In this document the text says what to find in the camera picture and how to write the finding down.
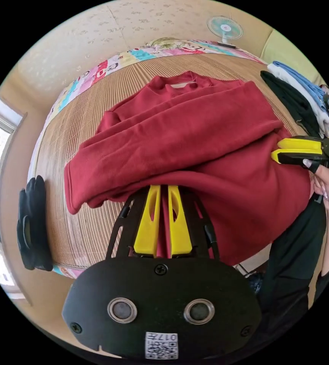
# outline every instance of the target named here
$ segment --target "screw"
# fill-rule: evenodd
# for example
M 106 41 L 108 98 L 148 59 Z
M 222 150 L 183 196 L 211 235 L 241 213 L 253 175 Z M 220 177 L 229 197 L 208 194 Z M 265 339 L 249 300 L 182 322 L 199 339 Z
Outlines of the screw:
M 251 333 L 251 329 L 252 326 L 245 326 L 241 331 L 240 331 L 240 335 L 242 337 L 247 337 L 249 336 L 249 334 Z
M 154 272 L 157 275 L 165 275 L 167 273 L 167 266 L 163 265 L 162 263 L 158 264 L 155 268 L 154 268 Z
M 70 324 L 70 328 L 75 333 L 81 333 L 82 332 L 82 327 L 76 322 L 72 322 Z

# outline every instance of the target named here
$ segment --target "bamboo mat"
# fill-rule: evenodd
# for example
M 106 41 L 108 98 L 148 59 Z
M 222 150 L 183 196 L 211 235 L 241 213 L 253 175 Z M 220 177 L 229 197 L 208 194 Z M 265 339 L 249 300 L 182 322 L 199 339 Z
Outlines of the bamboo mat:
M 123 204 L 101 208 L 84 204 L 71 215 L 65 203 L 63 170 L 79 145 L 94 135 L 105 110 L 132 95 L 154 76 L 175 76 L 191 70 L 218 79 L 254 81 L 277 117 L 292 135 L 305 132 L 261 79 L 265 65 L 222 54 L 191 54 L 141 61 L 100 80 L 70 102 L 47 127 L 37 158 L 36 174 L 46 181 L 47 229 L 53 260 L 63 266 L 86 268 L 105 258 L 110 233 Z

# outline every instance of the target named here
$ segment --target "pillow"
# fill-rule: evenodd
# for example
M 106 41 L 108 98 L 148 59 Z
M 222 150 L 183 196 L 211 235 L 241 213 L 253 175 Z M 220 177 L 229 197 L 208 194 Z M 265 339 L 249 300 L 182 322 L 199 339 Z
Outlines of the pillow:
M 182 41 L 177 38 L 163 37 L 148 42 L 146 46 L 153 47 L 156 49 L 172 49 L 172 48 L 185 47 L 188 44 L 189 44 L 188 42 Z

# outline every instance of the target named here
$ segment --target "wallpaper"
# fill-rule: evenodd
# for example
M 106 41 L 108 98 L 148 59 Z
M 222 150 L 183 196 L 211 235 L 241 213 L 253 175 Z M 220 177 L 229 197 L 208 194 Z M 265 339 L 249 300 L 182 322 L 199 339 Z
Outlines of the wallpaper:
M 66 85 L 118 52 L 161 37 L 219 40 L 207 27 L 214 15 L 239 22 L 244 35 L 234 44 L 260 55 L 271 28 L 229 5 L 212 0 L 115 0 L 50 31 L 21 58 L 18 72 L 32 92 L 53 104 Z

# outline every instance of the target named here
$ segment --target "person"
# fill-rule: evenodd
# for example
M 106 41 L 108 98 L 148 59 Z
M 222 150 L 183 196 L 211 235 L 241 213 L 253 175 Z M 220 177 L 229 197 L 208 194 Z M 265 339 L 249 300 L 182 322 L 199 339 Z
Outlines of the person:
M 310 168 L 312 163 L 304 160 Z M 315 194 L 306 209 L 271 246 L 270 257 L 257 299 L 262 320 L 241 349 L 226 356 L 239 361 L 263 349 L 290 329 L 309 308 L 309 285 L 326 243 L 314 301 L 329 282 L 329 168 L 318 167 L 313 176 Z

